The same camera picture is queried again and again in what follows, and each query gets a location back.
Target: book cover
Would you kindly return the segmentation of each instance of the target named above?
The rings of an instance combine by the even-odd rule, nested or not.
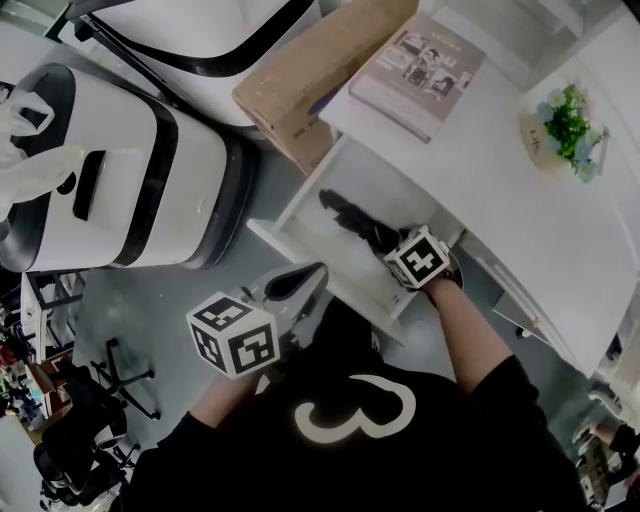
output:
[[[419,12],[357,73],[349,92],[429,142],[484,59],[484,52]]]

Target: gray floor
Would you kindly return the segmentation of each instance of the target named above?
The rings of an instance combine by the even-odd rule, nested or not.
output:
[[[284,158],[267,154],[247,218],[276,219],[302,182],[302,175]],[[515,339],[513,325],[492,311],[502,290],[464,253],[458,256],[465,269],[468,294],[522,360],[540,389],[540,402],[552,432],[569,447],[573,431],[591,407],[588,381],[538,340]],[[286,263],[243,226],[224,260],[210,270],[159,267],[90,273],[74,360],[88,364],[92,359],[103,359],[104,342],[116,337],[120,341],[116,354],[121,377],[149,367],[156,373],[154,380],[141,382],[131,391],[163,416],[153,422],[129,408],[129,431],[134,441],[143,448],[155,445],[216,378],[215,371],[196,356],[185,313],[216,291],[250,284],[263,272]],[[313,320],[302,336],[303,343],[309,341]],[[386,360],[406,369],[452,376],[437,313],[430,303],[426,299],[414,301],[400,321],[408,332],[409,344],[401,348],[387,343]]]

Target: open drawer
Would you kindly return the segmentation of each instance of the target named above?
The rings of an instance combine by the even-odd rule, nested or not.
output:
[[[348,137],[341,138],[275,223],[249,221],[251,230],[292,262],[326,263],[329,291],[402,344],[397,318],[415,293],[396,282],[364,240],[338,226],[335,212],[320,204],[322,189],[338,192],[391,227],[428,224],[449,247],[462,226],[409,178]]]

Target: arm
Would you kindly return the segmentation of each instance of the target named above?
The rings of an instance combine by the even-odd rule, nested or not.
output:
[[[440,313],[458,385],[471,394],[513,353],[454,282],[436,278],[425,291]]]
[[[211,485],[210,472],[203,472],[202,468],[211,462],[212,454],[219,460],[226,456],[224,442],[220,442],[215,428],[247,394],[255,391],[259,376],[258,372],[237,380],[214,380],[158,448],[140,456],[131,483],[122,488],[110,511],[158,507],[195,510],[189,506],[190,493],[184,489],[207,489]],[[164,482],[170,482],[168,490],[158,492]]]
[[[484,413],[507,466],[532,489],[535,510],[583,510],[573,464],[547,429],[538,390],[509,347],[454,282],[436,278],[426,291],[440,312],[458,385]]]
[[[191,409],[191,416],[208,427],[217,427],[250,391],[255,391],[259,377],[260,373],[254,373],[237,380],[214,380]]]

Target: white printed number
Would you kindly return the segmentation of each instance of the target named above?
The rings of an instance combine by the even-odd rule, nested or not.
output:
[[[391,382],[377,375],[352,375],[351,379],[363,380],[384,391],[395,393],[402,401],[402,412],[393,421],[385,425],[378,425],[371,421],[364,414],[362,409],[358,409],[355,414],[345,423],[338,427],[323,428],[318,427],[311,421],[311,413],[315,409],[315,404],[304,403],[295,410],[295,421],[298,429],[310,441],[319,444],[332,444],[349,437],[356,430],[361,429],[365,434],[374,439],[392,436],[404,430],[416,413],[416,397],[413,392],[402,384]]]

